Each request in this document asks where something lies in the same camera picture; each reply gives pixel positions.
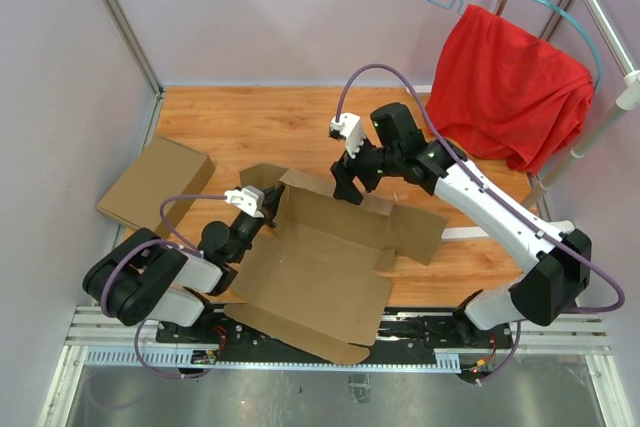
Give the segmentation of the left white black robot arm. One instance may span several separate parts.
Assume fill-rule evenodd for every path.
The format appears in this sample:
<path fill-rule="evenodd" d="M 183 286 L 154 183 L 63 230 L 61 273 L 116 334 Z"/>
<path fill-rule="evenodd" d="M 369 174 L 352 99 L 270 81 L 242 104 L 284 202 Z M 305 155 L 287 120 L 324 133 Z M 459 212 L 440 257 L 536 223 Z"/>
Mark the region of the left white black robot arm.
<path fill-rule="evenodd" d="M 140 228 L 86 273 L 82 289 L 99 303 L 102 313 L 124 326 L 146 319 L 179 326 L 190 341 L 207 340 L 214 318 L 205 311 L 206 297 L 224 293 L 235 277 L 233 268 L 249 252 L 260 230 L 275 225 L 282 186 L 246 186 L 210 195 L 238 210 L 234 221 L 207 224 L 198 244 L 181 234 L 178 242 Z"/>

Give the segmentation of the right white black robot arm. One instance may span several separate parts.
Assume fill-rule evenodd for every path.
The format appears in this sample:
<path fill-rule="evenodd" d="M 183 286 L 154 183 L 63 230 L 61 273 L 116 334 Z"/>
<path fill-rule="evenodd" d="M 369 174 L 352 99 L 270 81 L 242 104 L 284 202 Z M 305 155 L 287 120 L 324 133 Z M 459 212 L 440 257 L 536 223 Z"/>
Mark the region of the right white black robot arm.
<path fill-rule="evenodd" d="M 406 105 L 385 105 L 370 118 L 378 145 L 367 138 L 359 116 L 342 113 L 330 121 L 330 137 L 345 143 L 331 166 L 334 198 L 359 205 L 382 178 L 400 177 L 473 220 L 522 272 L 510 284 L 471 294 L 455 309 L 453 334 L 460 344 L 477 346 L 489 330 L 519 320 L 548 326 L 586 289 L 586 234 L 565 233 L 527 211 L 449 141 L 427 141 Z"/>

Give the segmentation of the folded brown cardboard box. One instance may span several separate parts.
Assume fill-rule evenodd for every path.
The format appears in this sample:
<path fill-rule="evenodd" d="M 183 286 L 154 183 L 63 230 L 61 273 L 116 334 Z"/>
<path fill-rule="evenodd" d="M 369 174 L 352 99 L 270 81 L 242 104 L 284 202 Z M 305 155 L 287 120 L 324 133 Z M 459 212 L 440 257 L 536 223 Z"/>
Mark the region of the folded brown cardboard box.
<path fill-rule="evenodd" d="M 172 196 L 200 194 L 215 168 L 207 154 L 156 136 L 96 208 L 131 230 L 145 227 L 168 238 L 171 231 L 161 219 L 161 203 Z"/>

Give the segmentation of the red cloth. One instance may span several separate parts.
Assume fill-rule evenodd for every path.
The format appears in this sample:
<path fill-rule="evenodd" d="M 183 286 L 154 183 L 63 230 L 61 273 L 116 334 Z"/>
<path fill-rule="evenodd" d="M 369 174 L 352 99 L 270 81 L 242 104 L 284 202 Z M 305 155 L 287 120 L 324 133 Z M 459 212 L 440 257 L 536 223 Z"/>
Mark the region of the red cloth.
<path fill-rule="evenodd" d="M 426 110 L 471 155 L 535 175 L 582 132 L 594 94 L 580 62 L 470 5 L 445 41 Z"/>

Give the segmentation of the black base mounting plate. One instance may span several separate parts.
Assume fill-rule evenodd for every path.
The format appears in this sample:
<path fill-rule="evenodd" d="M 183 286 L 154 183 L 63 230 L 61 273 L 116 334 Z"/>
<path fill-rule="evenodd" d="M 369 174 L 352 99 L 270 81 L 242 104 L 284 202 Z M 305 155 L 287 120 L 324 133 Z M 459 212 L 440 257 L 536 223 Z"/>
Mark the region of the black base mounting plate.
<path fill-rule="evenodd" d="M 204 309 L 203 318 L 192 327 L 181 327 L 163 321 L 158 324 L 156 341 L 161 344 L 194 344 L 202 347 L 216 344 L 222 332 L 227 344 L 222 351 L 224 361 L 323 364 L 317 356 L 289 346 L 223 313 L 221 304 Z M 510 349 L 513 345 L 507 325 L 499 325 L 485 333 L 477 333 L 466 344 L 456 331 L 452 311 L 437 308 L 429 311 L 417 307 L 388 307 L 383 312 L 375 344 L 370 348 L 366 364 L 426 364 L 435 359 L 438 349 L 473 349 L 492 351 Z"/>

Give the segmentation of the teal clothes hanger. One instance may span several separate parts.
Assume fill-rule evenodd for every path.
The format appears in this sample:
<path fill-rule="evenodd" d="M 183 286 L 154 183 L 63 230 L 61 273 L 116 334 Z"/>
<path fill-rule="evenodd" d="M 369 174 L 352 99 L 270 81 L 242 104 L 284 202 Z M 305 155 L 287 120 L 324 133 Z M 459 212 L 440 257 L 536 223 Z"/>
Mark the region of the teal clothes hanger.
<path fill-rule="evenodd" d="M 426 0 L 426 1 L 432 5 L 435 5 L 445 10 L 455 10 L 459 16 L 461 16 L 464 13 L 467 6 L 467 3 L 465 2 L 465 0 L 451 0 L 448 4 L 441 3 L 437 0 Z M 586 31 L 586 29 L 582 26 L 582 24 L 577 19 L 575 19 L 566 10 L 562 9 L 561 7 L 553 3 L 551 0 L 530 0 L 530 1 L 533 1 L 539 5 L 542 5 L 545 8 L 552 11 L 553 13 L 559 15 L 563 20 L 567 21 L 583 39 L 595 62 L 596 77 L 594 80 L 594 89 L 595 89 L 595 92 L 598 92 L 601 86 L 601 81 L 603 77 L 603 62 L 602 62 L 601 55 L 591 35 Z"/>

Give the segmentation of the white clothes rack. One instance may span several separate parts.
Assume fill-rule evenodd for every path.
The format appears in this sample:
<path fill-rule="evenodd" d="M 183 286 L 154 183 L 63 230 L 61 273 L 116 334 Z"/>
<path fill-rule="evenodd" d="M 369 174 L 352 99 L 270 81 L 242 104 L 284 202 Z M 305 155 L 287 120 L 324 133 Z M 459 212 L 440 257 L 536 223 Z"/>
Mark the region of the white clothes rack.
<path fill-rule="evenodd" d="M 583 0 L 624 76 L 625 88 L 601 123 L 583 130 L 604 77 L 591 36 L 564 7 L 530 0 L 572 25 L 596 65 L 580 62 L 496 13 L 452 0 L 460 19 L 443 47 L 427 104 L 441 133 L 472 154 L 537 174 L 556 153 L 564 158 L 523 199 L 531 207 L 626 112 L 639 104 L 639 67 L 599 0 Z"/>

